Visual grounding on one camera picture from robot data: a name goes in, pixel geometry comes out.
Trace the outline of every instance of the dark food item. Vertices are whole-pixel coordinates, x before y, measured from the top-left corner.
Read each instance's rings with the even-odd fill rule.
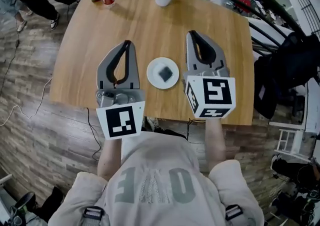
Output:
[[[163,79],[164,82],[167,82],[173,75],[173,72],[169,67],[165,66],[162,70],[160,70],[158,74]]]

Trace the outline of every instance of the white flower pot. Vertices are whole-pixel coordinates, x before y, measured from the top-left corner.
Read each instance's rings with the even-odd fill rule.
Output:
[[[155,0],[155,3],[160,7],[166,7],[171,0]]]

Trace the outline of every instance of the wooden table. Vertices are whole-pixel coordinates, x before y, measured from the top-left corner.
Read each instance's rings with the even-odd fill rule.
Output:
[[[155,0],[115,0],[112,9],[81,0],[65,32],[54,66],[50,100],[96,108],[97,67],[124,40],[135,45],[140,88],[145,90],[145,116],[188,121],[194,119],[183,91],[186,71],[186,34],[197,30],[217,42],[235,77],[236,108],[223,124],[251,125],[254,105],[254,60],[247,19],[206,0],[172,0],[167,7]],[[171,89],[159,90],[147,79],[148,64],[171,58],[180,77]],[[116,75],[119,79],[124,61]]]

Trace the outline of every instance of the white plate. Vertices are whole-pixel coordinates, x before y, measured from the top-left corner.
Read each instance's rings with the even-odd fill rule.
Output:
[[[166,66],[172,71],[172,76],[165,82],[160,77],[159,72]],[[179,69],[173,60],[166,57],[159,57],[149,63],[146,69],[146,76],[154,87],[168,89],[177,83],[179,79]]]

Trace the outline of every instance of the white cable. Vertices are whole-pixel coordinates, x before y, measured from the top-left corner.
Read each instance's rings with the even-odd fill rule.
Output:
[[[36,108],[36,111],[35,111],[35,113],[34,113],[33,115],[27,116],[26,114],[24,114],[24,113],[22,112],[21,107],[20,107],[19,105],[15,105],[15,106],[12,107],[12,110],[11,110],[8,118],[6,119],[6,121],[5,121],[3,124],[1,124],[0,127],[3,127],[3,126],[8,122],[8,120],[10,119],[12,113],[14,112],[15,107],[18,107],[18,108],[20,109],[21,114],[24,115],[28,120],[30,120],[33,116],[35,116],[35,115],[38,113],[38,110],[39,110],[39,108],[40,108],[40,106],[41,106],[41,104],[42,104],[42,101],[43,101],[43,99],[44,99],[44,94],[45,94],[46,86],[51,82],[51,80],[52,80],[52,78],[50,78],[50,80],[44,85],[43,91],[42,91],[42,95],[41,95],[41,101],[40,101],[40,103],[39,103],[38,107]]]

